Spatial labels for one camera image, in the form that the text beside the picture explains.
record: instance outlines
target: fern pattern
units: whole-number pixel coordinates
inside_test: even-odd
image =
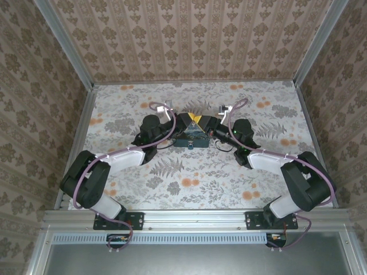
[[[120,85],[99,87],[85,150],[104,153],[124,148],[140,133],[147,115],[155,114],[165,123],[163,113],[148,108],[150,101],[172,100],[177,113],[215,116],[219,105],[233,105],[248,97],[249,104],[236,110],[232,123],[248,119],[257,144],[290,154],[314,151],[291,81],[129,85],[132,86],[127,90],[121,90]],[[282,145],[282,139],[288,139],[289,146]],[[159,150],[148,163],[110,175],[105,192],[133,210],[255,208],[281,195],[284,179],[240,167],[233,152],[219,151],[212,141],[209,148]],[[0,204],[6,202],[7,198],[0,194]]]

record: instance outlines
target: floral wallpaper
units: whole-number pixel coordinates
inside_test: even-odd
[[[155,113],[148,108],[150,101],[172,100],[178,113],[215,116],[220,104],[244,97],[249,98],[248,106],[236,112],[235,119],[250,120],[257,144],[283,153],[314,152],[291,81],[99,86],[84,149],[104,153],[128,146],[143,118]],[[233,152],[219,151],[213,141],[209,148],[170,147],[143,166],[110,175],[104,191],[136,210],[263,207],[284,193],[284,179],[240,167]]]
[[[51,0],[96,83],[291,79],[332,0]]]
[[[0,1],[0,274],[27,267],[86,91],[33,1]]]
[[[367,1],[348,2],[302,92],[339,204],[367,252]]]

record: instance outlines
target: wire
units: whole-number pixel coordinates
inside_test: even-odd
[[[236,137],[235,137],[235,135],[233,134],[233,132],[232,132],[232,129],[231,129],[231,118],[232,118],[232,115],[233,115],[233,112],[235,111],[235,110],[238,110],[238,109],[240,109],[240,108],[242,108],[243,106],[245,106],[246,104],[248,103],[248,98],[244,98],[244,99],[241,99],[241,100],[239,100],[234,106],[233,106],[233,108],[232,108],[232,110],[230,111],[230,113],[229,113],[229,116],[228,116],[228,131],[229,131],[229,134],[231,135],[231,137],[234,139],[234,141],[238,144],[238,145],[240,145],[240,146],[242,146],[243,148],[245,148],[245,149],[247,149],[247,150],[250,150],[250,151],[253,151],[253,152],[258,152],[258,153],[263,153],[264,151],[263,150],[259,150],[259,149],[254,149],[254,148],[251,148],[251,147],[248,147],[248,146],[246,146],[246,145],[244,145],[244,144],[242,144],[241,142],[239,142],[237,139],[236,139]],[[326,202],[323,202],[323,203],[320,203],[319,205],[326,205],[326,204],[328,204],[328,203],[330,203],[330,202],[332,202],[333,201],[333,199],[335,198],[335,193],[334,193],[334,187],[333,187],[333,185],[331,184],[331,182],[330,182],[330,180],[327,178],[327,176],[325,176],[319,169],[317,169],[316,167],[314,167],[312,164],[310,164],[310,163],[308,163],[308,162],[305,162],[305,161],[303,161],[302,159],[298,159],[298,158],[296,158],[296,157],[294,157],[294,156],[291,156],[291,155],[284,155],[284,154],[280,154],[280,153],[277,153],[277,152],[272,152],[272,151],[266,151],[266,153],[267,154],[269,154],[269,155],[273,155],[273,156],[280,156],[280,157],[283,157],[283,158],[289,158],[289,159],[292,159],[292,160],[294,160],[294,161],[296,161],[296,162],[299,162],[299,163],[301,163],[302,165],[304,165],[304,166],[306,166],[306,167],[308,167],[308,168],[310,168],[310,169],[312,169],[313,171],[315,171],[325,182],[326,182],[326,184],[327,184],[327,186],[329,187],[329,189],[330,189],[330,198],[326,201]],[[304,220],[306,220],[306,221],[308,221],[309,222],[309,225],[308,225],[308,227],[305,229],[305,231],[302,233],[302,235],[296,240],[296,241],[294,241],[293,243],[291,243],[290,245],[287,245],[287,246],[285,246],[285,247],[283,247],[282,249],[284,249],[284,248],[291,248],[292,246],[294,246],[294,245],[296,245],[305,235],[306,235],[306,233],[310,230],[310,228],[311,228],[311,225],[312,225],[312,222],[311,222],[311,220],[310,219],[308,219],[308,218],[305,218],[305,217],[303,217],[303,216],[300,216],[300,215],[298,215],[298,213],[295,213],[300,219],[304,219]]]
[[[78,195],[78,192],[79,192],[79,188],[80,188],[80,186],[81,186],[81,184],[82,184],[82,182],[83,182],[83,180],[84,180],[85,176],[88,174],[88,172],[90,171],[90,169],[93,167],[93,165],[94,165],[96,162],[100,161],[101,159],[109,158],[110,156],[114,156],[114,155],[119,154],[119,153],[122,153],[122,152],[130,151],[130,150],[136,150],[136,149],[144,149],[144,148],[147,148],[147,147],[151,147],[151,146],[158,145],[159,143],[164,142],[166,139],[168,139],[168,138],[172,135],[172,133],[173,133],[173,131],[174,131],[175,127],[176,127],[176,117],[174,116],[174,112],[171,110],[171,108],[170,108],[170,107],[168,107],[166,104],[163,104],[163,103],[154,102],[154,101],[153,101],[153,102],[151,102],[151,103],[149,103],[149,108],[150,108],[150,109],[152,109],[152,110],[154,110],[154,111],[156,111],[156,110],[157,110],[157,108],[155,108],[155,109],[154,109],[154,108],[152,107],[152,105],[163,106],[163,107],[167,108],[167,109],[168,109],[168,111],[170,111],[170,113],[171,113],[171,115],[172,115],[172,119],[173,119],[173,125],[172,125],[172,129],[171,129],[171,131],[170,131],[170,132],[169,132],[165,137],[163,137],[162,139],[160,139],[160,140],[158,140],[158,141],[156,141],[156,142],[153,142],[153,143],[150,143],[150,144],[147,144],[147,145],[142,145],[142,146],[126,147],[126,148],[123,148],[123,149],[121,149],[121,150],[117,150],[117,151],[111,152],[111,153],[109,153],[109,154],[101,155],[101,156],[99,156],[98,158],[95,158],[93,161],[91,161],[91,163],[87,166],[87,168],[86,168],[86,169],[83,171],[83,173],[81,174],[81,176],[80,176],[80,178],[79,178],[79,180],[78,180],[78,183],[76,184],[75,190],[74,190],[74,194],[73,194],[73,206],[74,206],[76,209],[82,209],[82,207],[81,207],[81,206],[77,205],[77,203],[76,203],[76,198],[77,198],[77,195]],[[100,215],[102,218],[104,218],[104,219],[106,219],[106,220],[110,221],[110,222],[121,223],[121,224],[126,225],[127,227],[129,227],[129,229],[130,229],[130,238],[129,238],[129,239],[131,239],[132,234],[133,234],[133,233],[132,233],[132,227],[131,227],[128,223],[125,223],[125,222],[123,222],[123,221],[119,221],[119,220],[117,220],[117,219],[110,219],[110,218],[106,217],[105,215],[103,215],[103,214],[101,214],[101,213],[98,213],[97,211],[94,211],[93,209],[92,209],[92,211],[93,211],[93,212],[95,212],[97,215]],[[128,245],[128,243],[129,243],[129,242],[130,242],[130,240],[128,240],[128,241],[127,241],[127,242],[126,242],[126,243],[121,247],[121,249],[125,248],[125,247]]]
[[[163,149],[167,149],[167,148],[170,148],[171,146],[173,146],[175,143],[177,142],[177,139],[174,140],[174,142],[172,142],[170,145],[166,146],[166,147],[162,147],[162,148],[158,148],[157,147],[157,150],[163,150]]]
[[[218,149],[219,151],[222,151],[222,152],[225,152],[225,153],[228,153],[228,152],[231,152],[231,151],[232,151],[233,146],[232,146],[232,148],[231,148],[231,149],[229,149],[229,150],[223,150],[223,149],[221,149],[221,148],[219,148],[219,147],[218,147],[218,142],[220,142],[220,140],[217,140],[217,141],[216,141],[216,147],[217,147],[217,149]]]

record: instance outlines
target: black mounting plate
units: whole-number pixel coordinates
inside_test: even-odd
[[[144,212],[127,212],[125,222],[131,225],[133,230],[143,230]],[[125,225],[116,222],[106,221],[99,215],[95,216],[94,230],[128,230]]]
[[[247,230],[263,230],[263,229],[284,229],[284,222],[288,229],[298,229],[297,218],[295,214],[289,214],[282,218],[282,222],[271,227],[264,219],[263,211],[245,212],[245,221]]]

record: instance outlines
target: patterned floor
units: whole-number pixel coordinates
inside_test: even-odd
[[[100,86],[84,149],[104,153],[129,145],[143,118],[154,113],[150,101],[172,100],[179,113],[214,116],[220,104],[244,97],[249,104],[235,119],[250,120],[257,144],[290,154],[314,152],[290,81]],[[105,192],[128,209],[238,209],[263,207],[285,188],[282,178],[240,167],[232,152],[210,142],[207,149],[159,151],[150,163],[111,176]]]

